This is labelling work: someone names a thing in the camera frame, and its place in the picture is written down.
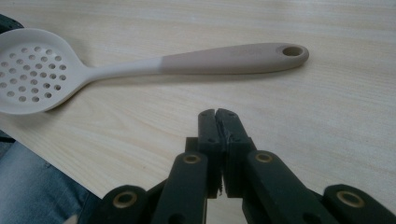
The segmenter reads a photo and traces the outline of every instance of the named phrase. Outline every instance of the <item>light wood grain surface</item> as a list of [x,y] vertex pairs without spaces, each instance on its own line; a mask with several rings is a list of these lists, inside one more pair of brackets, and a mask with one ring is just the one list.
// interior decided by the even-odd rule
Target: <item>light wood grain surface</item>
[[[285,72],[102,80],[46,113],[0,114],[1,130],[98,196],[164,180],[197,115],[226,108],[308,188],[345,183],[396,212],[395,1],[3,0],[0,13],[62,36],[90,66],[261,42],[310,50]],[[207,223],[246,223],[241,201],[210,201]]]

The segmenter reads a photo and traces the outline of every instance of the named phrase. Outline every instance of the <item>white perforated spoon head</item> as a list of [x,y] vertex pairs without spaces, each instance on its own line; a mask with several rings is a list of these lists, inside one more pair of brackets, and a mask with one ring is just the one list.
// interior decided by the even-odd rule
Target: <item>white perforated spoon head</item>
[[0,111],[32,114],[61,104],[86,68],[59,36],[36,29],[0,35]]
[[302,46],[262,43],[92,68],[85,66],[67,42],[53,33],[13,30],[0,35],[0,112],[24,115],[49,110],[101,78],[267,73],[300,66],[308,56]]

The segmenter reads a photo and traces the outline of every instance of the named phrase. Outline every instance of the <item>spoon hole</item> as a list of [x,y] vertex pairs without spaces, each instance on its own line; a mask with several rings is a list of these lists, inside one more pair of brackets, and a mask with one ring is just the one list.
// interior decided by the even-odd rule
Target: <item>spoon hole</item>
[[25,102],[26,101],[26,97],[25,96],[21,96],[20,97],[20,102]]

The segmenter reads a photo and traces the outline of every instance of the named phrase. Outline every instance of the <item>black plastic linkage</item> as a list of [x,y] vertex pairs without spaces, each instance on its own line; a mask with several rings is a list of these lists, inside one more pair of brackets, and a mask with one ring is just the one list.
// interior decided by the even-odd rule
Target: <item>black plastic linkage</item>
[[151,224],[204,224],[206,220],[207,158],[199,152],[176,157]]
[[274,153],[249,153],[246,175],[272,223],[338,223]]
[[381,203],[367,193],[347,185],[327,187],[322,202],[341,223],[396,223],[395,216]]
[[222,144],[216,125],[215,110],[206,110],[198,116],[199,152],[208,159],[208,198],[215,199],[221,188]]
[[90,217],[89,224],[149,223],[149,197],[136,186],[111,190]]
[[216,113],[219,133],[223,139],[223,179],[229,198],[242,198],[246,183],[243,169],[247,154],[255,150],[239,117],[232,111],[219,109]]

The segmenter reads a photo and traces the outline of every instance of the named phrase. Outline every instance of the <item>beige rubber handle grip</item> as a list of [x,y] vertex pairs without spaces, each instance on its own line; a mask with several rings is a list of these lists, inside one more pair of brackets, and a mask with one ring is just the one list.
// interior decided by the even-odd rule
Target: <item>beige rubber handle grip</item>
[[240,45],[145,59],[104,67],[86,67],[86,83],[109,77],[154,74],[262,74],[300,66],[309,57],[302,46],[285,43]]
[[165,74],[260,74],[300,66],[305,47],[286,43],[250,44],[164,56]]

